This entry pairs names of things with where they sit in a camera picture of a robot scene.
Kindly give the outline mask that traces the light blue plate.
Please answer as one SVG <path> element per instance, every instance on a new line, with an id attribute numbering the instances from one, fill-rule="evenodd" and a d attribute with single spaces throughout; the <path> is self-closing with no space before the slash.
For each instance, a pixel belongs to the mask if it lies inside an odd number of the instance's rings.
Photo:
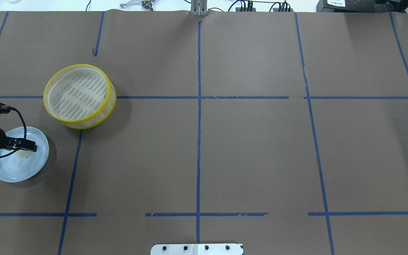
<path id="1" fill-rule="evenodd" d="M 27 139 L 36 143 L 37 151 L 25 159 L 14 154 L 0 158 L 0 180 L 11 183 L 24 181 L 36 175 L 45 166 L 50 155 L 47 137 L 41 130 L 28 126 Z"/>

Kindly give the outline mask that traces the silver aluminium post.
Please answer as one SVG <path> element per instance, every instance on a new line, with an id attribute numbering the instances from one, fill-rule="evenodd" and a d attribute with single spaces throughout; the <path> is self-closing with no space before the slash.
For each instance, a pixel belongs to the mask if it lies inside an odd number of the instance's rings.
<path id="1" fill-rule="evenodd" d="M 189 0 L 191 3 L 191 16 L 204 17 L 208 15 L 207 0 Z"/>

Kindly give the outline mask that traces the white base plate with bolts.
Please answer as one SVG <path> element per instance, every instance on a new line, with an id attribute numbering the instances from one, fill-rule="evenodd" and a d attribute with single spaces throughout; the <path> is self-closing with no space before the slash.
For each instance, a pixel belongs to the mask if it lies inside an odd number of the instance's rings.
<path id="1" fill-rule="evenodd" d="M 157 244 L 151 248 L 151 255 L 243 255 L 242 244 Z"/>

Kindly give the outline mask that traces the white steamed bun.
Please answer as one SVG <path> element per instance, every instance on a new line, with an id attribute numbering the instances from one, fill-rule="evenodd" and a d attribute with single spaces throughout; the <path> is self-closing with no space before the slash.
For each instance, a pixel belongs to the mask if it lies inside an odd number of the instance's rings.
<path id="1" fill-rule="evenodd" d="M 27 150 L 18 150 L 17 152 L 14 153 L 18 158 L 25 159 L 29 155 L 31 155 L 32 151 L 27 151 Z"/>

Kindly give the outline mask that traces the yellow white steamer basket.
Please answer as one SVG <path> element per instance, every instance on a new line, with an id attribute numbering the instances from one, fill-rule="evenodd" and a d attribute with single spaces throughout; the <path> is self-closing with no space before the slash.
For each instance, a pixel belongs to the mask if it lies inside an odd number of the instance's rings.
<path id="1" fill-rule="evenodd" d="M 75 64 L 56 73 L 43 93 L 47 113 L 63 126 L 92 129 L 112 113 L 117 101 L 107 74 L 89 64 Z"/>

